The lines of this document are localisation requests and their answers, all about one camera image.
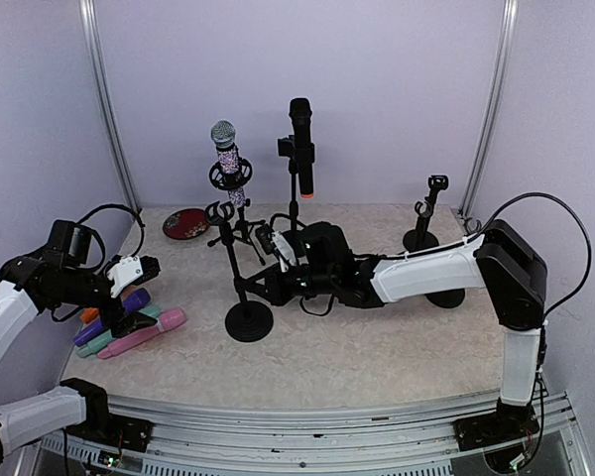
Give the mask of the purple microphone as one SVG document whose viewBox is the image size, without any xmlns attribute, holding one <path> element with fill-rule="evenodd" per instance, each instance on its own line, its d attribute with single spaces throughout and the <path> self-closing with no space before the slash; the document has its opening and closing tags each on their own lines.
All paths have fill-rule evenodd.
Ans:
<svg viewBox="0 0 595 476">
<path fill-rule="evenodd" d="M 145 289 L 138 289 L 129 294 L 123 301 L 124 314 L 128 315 L 131 312 L 139 311 L 146 307 L 150 301 L 150 294 Z M 73 338 L 73 343 L 75 346 L 81 347 L 105 331 L 106 328 L 103 326 L 101 319 L 97 317 Z"/>
</svg>

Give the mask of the teal microphone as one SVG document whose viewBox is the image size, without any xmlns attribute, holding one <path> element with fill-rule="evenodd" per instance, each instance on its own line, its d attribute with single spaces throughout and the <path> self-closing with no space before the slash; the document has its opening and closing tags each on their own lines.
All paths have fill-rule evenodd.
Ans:
<svg viewBox="0 0 595 476">
<path fill-rule="evenodd" d="M 157 319 L 162 312 L 158 306 L 148 305 L 147 307 L 144 307 L 138 311 L 135 311 L 135 314 L 139 314 L 139 313 L 144 314 L 148 317 Z M 97 337 L 94 337 L 93 339 L 88 341 L 83 346 L 79 347 L 76 350 L 76 355 L 79 358 L 85 358 L 90 355 L 96 355 L 98 352 L 100 352 L 101 350 L 106 348 L 111 342 L 114 342 L 114 341 L 115 341 L 115 338 L 112 336 L 111 331 L 107 330 L 107 331 L 103 332 L 102 334 L 98 335 Z"/>
</svg>

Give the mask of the orange microphone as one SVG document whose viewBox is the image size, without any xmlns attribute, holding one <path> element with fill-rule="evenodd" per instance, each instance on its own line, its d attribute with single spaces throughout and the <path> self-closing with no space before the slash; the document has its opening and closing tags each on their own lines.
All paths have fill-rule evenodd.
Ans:
<svg viewBox="0 0 595 476">
<path fill-rule="evenodd" d="M 81 315 L 80 319 L 84 324 L 89 324 L 99 316 L 98 308 L 87 308 Z"/>
</svg>

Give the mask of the pink microphone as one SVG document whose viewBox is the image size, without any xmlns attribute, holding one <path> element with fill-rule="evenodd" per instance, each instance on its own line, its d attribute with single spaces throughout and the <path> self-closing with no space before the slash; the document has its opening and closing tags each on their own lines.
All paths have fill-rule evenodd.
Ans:
<svg viewBox="0 0 595 476">
<path fill-rule="evenodd" d="M 157 318 L 154 325 L 136 330 L 124 337 L 114 340 L 97 354 L 97 358 L 100 360 L 107 360 L 119 356 L 154 337 L 177 329 L 186 322 L 187 316 L 181 308 L 174 308 L 163 312 Z"/>
</svg>

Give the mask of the black tripod mic stand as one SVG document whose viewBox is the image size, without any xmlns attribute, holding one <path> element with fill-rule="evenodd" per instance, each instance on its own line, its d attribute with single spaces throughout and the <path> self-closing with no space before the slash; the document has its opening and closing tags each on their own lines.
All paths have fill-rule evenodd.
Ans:
<svg viewBox="0 0 595 476">
<path fill-rule="evenodd" d="M 253 168 L 252 168 L 251 164 L 246 159 L 241 158 L 241 163 L 242 163 L 242 173 L 243 173 L 242 186 L 244 188 L 244 186 L 248 183 L 248 181 L 251 179 L 251 177 L 253 175 Z M 212 184 L 212 186 L 214 188 L 216 188 L 218 190 L 225 191 L 223 189 L 220 189 L 219 186 L 213 180 L 214 175 L 216 174 L 214 167 L 216 167 L 216 166 L 217 166 L 217 162 L 211 167 L 211 169 L 209 171 L 208 177 L 209 177 L 210 183 Z M 234 205 L 229 200 L 227 202 L 224 202 L 223 204 L 221 204 L 219 201 L 215 201 L 205 208 L 205 211 L 204 211 L 205 219 L 210 225 L 218 226 L 221 222 L 229 221 L 234 216 L 234 214 L 237 214 L 237 219 L 235 221 L 235 224 L 232 227 L 232 230 L 235 233 L 235 236 L 234 236 L 235 240 L 251 246 L 254 249 L 254 251 L 258 257 L 260 264 L 265 265 L 266 261 L 262 257 L 262 254 L 259 252 L 259 250 L 251 236 L 251 234 L 254 230 L 254 227 L 257 225 L 262 225 L 264 223 L 264 221 L 263 220 L 250 221 L 246 218 L 245 211 L 246 211 L 246 208 L 249 207 L 250 205 L 251 205 L 251 200 L 247 197 L 246 197 L 246 204 L 242 208 L 235 208 Z"/>
</svg>

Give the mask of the silver rhinestone microphone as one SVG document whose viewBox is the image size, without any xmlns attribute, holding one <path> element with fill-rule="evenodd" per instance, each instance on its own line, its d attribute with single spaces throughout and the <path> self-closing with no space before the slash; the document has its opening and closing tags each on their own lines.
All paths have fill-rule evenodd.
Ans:
<svg viewBox="0 0 595 476">
<path fill-rule="evenodd" d="M 235 144 L 235 127 L 229 121 L 219 120 L 212 126 L 210 137 L 217 153 L 213 180 L 228 193 L 229 201 L 235 208 L 242 208 L 246 204 L 246 197 L 242 186 L 241 158 Z"/>
</svg>

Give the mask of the black tall microphone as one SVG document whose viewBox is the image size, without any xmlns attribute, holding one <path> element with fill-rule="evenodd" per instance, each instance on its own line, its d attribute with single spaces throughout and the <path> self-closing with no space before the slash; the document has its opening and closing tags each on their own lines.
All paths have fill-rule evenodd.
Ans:
<svg viewBox="0 0 595 476">
<path fill-rule="evenodd" d="M 297 163 L 299 192 L 302 198 L 310 199 L 314 196 L 314 145 L 311 141 L 312 111 L 308 99 L 292 99 L 289 116 L 294 128 L 294 160 Z"/>
</svg>

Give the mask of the black round-base stand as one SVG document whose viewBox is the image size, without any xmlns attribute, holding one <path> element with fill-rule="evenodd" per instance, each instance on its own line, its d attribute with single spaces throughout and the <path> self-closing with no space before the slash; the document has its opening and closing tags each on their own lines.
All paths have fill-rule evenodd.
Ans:
<svg viewBox="0 0 595 476">
<path fill-rule="evenodd" d="M 437 202 L 438 195 L 448 189 L 449 178 L 446 175 L 431 175 L 427 180 L 428 194 L 424 199 L 425 214 L 431 216 Z"/>
</svg>

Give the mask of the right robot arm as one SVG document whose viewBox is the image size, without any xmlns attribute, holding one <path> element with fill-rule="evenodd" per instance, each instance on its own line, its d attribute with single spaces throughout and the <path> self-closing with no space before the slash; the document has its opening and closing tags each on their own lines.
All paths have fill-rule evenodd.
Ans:
<svg viewBox="0 0 595 476">
<path fill-rule="evenodd" d="M 325 221 L 304 226 L 294 244 L 268 225 L 257 234 L 278 262 L 249 278 L 235 278 L 240 300 L 225 319 L 232 338 L 264 338 L 273 327 L 272 307 L 294 298 L 325 295 L 368 309 L 415 296 L 484 289 L 504 328 L 500 396 L 487 417 L 488 432 L 507 440 L 532 421 L 546 321 L 554 310 L 545 303 L 547 265 L 497 214 L 456 242 L 397 255 L 355 254 L 343 230 Z"/>
</svg>

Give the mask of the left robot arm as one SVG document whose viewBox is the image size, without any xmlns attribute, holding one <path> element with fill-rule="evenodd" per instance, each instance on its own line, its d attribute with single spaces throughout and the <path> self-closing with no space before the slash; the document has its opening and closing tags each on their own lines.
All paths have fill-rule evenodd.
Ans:
<svg viewBox="0 0 595 476">
<path fill-rule="evenodd" d="M 115 337 L 153 324 L 149 317 L 127 311 L 121 295 L 157 277 L 158 259 L 133 252 L 88 266 L 92 242 L 103 240 L 83 219 L 58 219 L 46 244 L 0 268 L 0 361 L 37 316 L 65 304 L 75 312 L 98 309 L 104 328 Z M 118 432 L 118 423 L 108 410 L 105 390 L 69 379 L 43 394 L 0 406 L 0 464 L 14 450 L 55 430 L 75 428 L 106 441 Z"/>
</svg>

